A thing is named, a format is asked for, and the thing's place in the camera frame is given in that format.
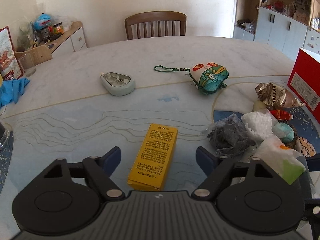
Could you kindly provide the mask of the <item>yellow cardboard box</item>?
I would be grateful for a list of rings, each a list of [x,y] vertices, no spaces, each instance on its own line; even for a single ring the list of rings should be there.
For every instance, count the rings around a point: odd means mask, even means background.
[[[151,124],[127,178],[138,191],[162,191],[174,155],[178,129]]]

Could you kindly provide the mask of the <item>white printed plastic bag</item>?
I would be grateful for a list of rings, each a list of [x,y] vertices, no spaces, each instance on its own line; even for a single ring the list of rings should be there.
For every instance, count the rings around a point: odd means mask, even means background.
[[[253,158],[261,159],[291,185],[306,171],[297,159],[301,156],[296,150],[286,147],[277,136],[271,135],[260,144]]]

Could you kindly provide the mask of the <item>teal round ball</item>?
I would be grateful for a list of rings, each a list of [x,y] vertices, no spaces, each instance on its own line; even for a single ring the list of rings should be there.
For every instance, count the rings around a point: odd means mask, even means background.
[[[286,123],[279,122],[275,124],[272,128],[272,132],[274,135],[276,135],[283,143],[289,143],[292,142],[295,133],[291,126],[289,126]]]

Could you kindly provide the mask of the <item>green embroidered sachet pouch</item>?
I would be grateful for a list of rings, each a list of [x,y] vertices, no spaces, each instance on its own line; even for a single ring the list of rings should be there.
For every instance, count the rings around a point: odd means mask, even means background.
[[[199,63],[192,68],[168,68],[165,66],[154,66],[154,71],[160,73],[187,72],[196,88],[206,95],[216,93],[226,88],[225,80],[229,77],[229,71],[222,65],[214,62],[207,64]]]

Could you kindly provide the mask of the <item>dark contents plastic bag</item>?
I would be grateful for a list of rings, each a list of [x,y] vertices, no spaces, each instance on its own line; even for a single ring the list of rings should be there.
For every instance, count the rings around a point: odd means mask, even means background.
[[[207,138],[217,157],[241,159],[248,148],[256,145],[245,124],[235,114],[212,123]]]

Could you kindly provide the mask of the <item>white crumpled plastic bag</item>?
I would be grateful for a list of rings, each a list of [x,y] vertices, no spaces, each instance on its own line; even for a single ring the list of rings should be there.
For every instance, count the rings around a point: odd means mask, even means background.
[[[256,142],[269,138],[273,134],[273,127],[278,123],[268,109],[246,113],[241,120],[250,138]]]

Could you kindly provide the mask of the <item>small red packet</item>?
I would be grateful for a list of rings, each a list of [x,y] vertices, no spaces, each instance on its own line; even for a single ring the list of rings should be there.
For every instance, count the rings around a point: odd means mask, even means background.
[[[278,120],[278,121],[289,121],[294,118],[292,114],[282,109],[269,110],[269,112]]]

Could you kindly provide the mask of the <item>pale green oval case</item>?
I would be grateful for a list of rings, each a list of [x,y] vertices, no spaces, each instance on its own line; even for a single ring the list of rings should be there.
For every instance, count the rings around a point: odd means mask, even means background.
[[[100,80],[106,90],[113,96],[125,96],[132,93],[136,88],[135,80],[126,74],[101,73]]]

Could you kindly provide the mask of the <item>gold foil snack bag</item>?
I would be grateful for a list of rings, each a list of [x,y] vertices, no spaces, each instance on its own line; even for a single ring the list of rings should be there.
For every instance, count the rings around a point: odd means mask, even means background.
[[[258,99],[271,110],[305,106],[291,91],[275,83],[259,83],[255,88],[255,92]]]

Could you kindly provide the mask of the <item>blue rubber glove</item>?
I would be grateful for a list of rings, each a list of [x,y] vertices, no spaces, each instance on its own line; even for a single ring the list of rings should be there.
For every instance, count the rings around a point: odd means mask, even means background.
[[[17,103],[20,96],[25,92],[25,87],[30,80],[26,77],[19,80],[13,79],[3,81],[1,85],[1,107],[8,105],[11,102]]]

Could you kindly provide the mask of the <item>red cardboard storage box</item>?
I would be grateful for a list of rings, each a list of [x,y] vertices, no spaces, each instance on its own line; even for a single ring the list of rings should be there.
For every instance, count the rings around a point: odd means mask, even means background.
[[[319,54],[300,48],[288,80],[288,87],[302,100],[319,122]]]

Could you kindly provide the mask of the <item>clear drinking glass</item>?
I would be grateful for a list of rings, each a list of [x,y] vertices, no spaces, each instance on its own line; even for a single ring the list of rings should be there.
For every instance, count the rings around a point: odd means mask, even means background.
[[[18,60],[26,77],[30,77],[36,72],[36,67],[29,54],[21,55]]]

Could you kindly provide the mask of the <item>wooden chair back left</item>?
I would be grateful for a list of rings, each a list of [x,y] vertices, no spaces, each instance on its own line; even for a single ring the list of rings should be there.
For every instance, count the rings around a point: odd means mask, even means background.
[[[38,46],[28,51],[15,52],[17,59],[21,58],[23,55],[29,55],[35,65],[42,64],[53,58],[49,48],[45,45]]]

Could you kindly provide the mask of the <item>white wooden sideboard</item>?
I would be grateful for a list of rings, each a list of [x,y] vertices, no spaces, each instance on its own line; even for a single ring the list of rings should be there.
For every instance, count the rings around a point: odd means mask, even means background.
[[[44,45],[48,49],[52,58],[87,49],[82,22],[73,22],[71,29],[65,31],[59,38],[52,42],[41,42],[40,45]]]

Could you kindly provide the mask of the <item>red white paper bag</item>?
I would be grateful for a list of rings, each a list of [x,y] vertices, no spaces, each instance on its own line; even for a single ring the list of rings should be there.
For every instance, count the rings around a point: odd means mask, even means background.
[[[2,28],[0,32],[0,68],[4,81],[19,79],[23,76],[23,70],[17,60],[8,26]]]

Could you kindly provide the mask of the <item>wooden dining chair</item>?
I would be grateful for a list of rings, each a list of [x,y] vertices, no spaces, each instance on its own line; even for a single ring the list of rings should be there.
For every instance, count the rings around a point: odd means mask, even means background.
[[[148,11],[128,17],[124,23],[128,40],[185,36],[187,16],[176,11]]]

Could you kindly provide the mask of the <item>white wall cabinet unit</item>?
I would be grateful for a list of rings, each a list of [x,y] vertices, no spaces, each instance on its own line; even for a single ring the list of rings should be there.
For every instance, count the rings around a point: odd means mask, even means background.
[[[319,0],[236,0],[233,38],[259,42],[297,58],[319,53]]]

